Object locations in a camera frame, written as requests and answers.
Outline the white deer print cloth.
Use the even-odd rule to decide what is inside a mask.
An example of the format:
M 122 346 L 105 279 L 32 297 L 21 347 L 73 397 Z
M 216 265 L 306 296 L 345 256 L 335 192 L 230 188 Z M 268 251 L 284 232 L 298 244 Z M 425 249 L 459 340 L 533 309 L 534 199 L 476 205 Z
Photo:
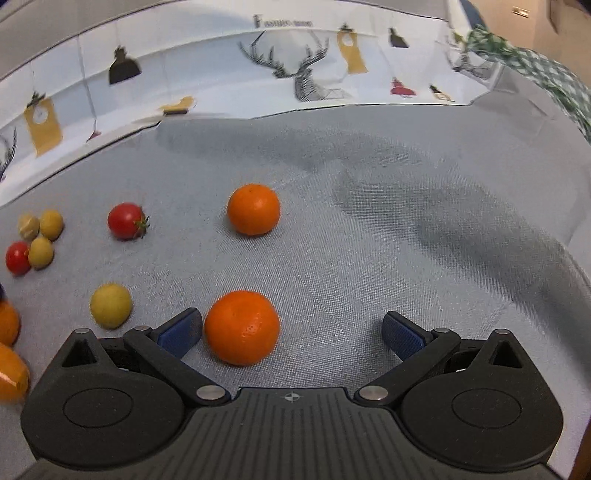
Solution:
M 169 116 L 469 105 L 499 65 L 432 13 L 342 1 L 180 1 L 89 28 L 1 81 L 1 200 Z

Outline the orange tangerine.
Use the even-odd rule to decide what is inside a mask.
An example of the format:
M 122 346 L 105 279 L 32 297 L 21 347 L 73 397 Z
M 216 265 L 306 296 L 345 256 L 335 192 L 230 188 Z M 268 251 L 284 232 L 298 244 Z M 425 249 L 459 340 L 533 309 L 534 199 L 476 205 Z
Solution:
M 217 359 L 235 366 L 255 365 L 276 347 L 280 317 L 266 296 L 235 290 L 211 306 L 204 333 Z
M 264 235 L 280 222 L 280 199 L 266 185 L 246 184 L 232 193 L 226 214 L 238 233 Z

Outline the small red cherry tomato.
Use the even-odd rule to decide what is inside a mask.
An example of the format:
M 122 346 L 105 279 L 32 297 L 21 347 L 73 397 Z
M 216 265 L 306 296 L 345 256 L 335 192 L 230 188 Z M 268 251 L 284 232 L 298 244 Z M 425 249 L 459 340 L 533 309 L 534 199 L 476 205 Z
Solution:
M 28 254 L 29 245 L 24 241 L 14 242 L 8 247 L 5 254 L 5 265 L 13 276 L 23 276 L 31 269 Z

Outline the grey cloth cover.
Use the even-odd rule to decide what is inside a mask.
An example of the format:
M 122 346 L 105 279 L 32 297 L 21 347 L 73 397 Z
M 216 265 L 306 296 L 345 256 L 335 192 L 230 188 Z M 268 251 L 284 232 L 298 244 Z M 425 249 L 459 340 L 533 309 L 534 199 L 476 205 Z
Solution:
M 231 226 L 236 189 L 262 184 L 280 222 Z M 130 202 L 141 238 L 107 225 Z M 38 379 L 89 300 L 124 285 L 131 325 L 207 311 L 226 292 L 263 293 L 281 319 L 269 358 L 186 362 L 229 390 L 356 390 L 396 364 L 384 313 L 468 338 L 511 330 L 553 390 L 565 427 L 552 455 L 571 472 L 590 417 L 590 147 L 534 84 L 505 72 L 468 107 L 356 106 L 263 119 L 168 119 L 111 145 L 1 211 L 1 243 L 45 208 L 65 228 L 53 263 L 1 276 L 18 309 L 18 354 Z

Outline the yellow longan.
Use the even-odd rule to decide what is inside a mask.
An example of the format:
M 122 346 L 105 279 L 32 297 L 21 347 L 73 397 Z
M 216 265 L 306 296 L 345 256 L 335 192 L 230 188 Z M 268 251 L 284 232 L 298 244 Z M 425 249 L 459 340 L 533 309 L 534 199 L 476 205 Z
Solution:
M 53 258 L 54 248 L 50 240 L 38 236 L 31 242 L 28 260 L 32 268 L 42 270 L 51 264 Z
M 64 220 L 59 211 L 55 209 L 45 210 L 40 217 L 40 233 L 43 237 L 53 242 L 59 238 L 64 229 Z

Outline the pale tan longan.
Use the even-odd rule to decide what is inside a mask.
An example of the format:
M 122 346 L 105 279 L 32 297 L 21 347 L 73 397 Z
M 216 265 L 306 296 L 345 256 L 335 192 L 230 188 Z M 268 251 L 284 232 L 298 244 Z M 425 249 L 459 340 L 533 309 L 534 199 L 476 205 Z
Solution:
M 33 214 L 24 213 L 18 218 L 17 229 L 22 240 L 31 242 L 39 235 L 40 220 Z

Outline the red cherry tomato with stem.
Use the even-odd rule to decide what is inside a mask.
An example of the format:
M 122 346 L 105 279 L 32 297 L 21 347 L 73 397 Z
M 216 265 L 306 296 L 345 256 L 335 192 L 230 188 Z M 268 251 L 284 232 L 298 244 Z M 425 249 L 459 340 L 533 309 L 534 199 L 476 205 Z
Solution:
M 149 228 L 149 217 L 134 203 L 125 202 L 113 207 L 107 217 L 111 234 L 119 240 L 141 238 Z

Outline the orange fruit edge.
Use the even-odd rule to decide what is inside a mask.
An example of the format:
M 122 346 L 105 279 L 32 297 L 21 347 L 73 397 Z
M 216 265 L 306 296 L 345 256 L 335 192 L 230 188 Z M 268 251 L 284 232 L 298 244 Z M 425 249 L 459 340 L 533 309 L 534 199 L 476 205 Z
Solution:
M 23 400 L 29 390 L 29 369 L 10 347 L 0 345 L 0 401 L 14 403 Z

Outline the large yellow-green longan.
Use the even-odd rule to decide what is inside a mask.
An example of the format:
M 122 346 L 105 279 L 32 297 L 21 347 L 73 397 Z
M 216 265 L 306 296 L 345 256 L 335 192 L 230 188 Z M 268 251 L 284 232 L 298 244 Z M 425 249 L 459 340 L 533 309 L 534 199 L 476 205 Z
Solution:
M 109 330 L 119 328 L 127 321 L 133 308 L 129 291 L 122 285 L 107 283 L 92 294 L 89 304 L 95 322 Z

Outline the orange kumquat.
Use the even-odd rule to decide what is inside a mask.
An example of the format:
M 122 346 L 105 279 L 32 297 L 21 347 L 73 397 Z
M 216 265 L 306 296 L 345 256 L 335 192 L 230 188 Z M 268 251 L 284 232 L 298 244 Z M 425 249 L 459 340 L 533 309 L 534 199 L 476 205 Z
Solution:
M 16 308 L 7 300 L 0 302 L 0 342 L 12 347 L 21 330 L 20 315 Z

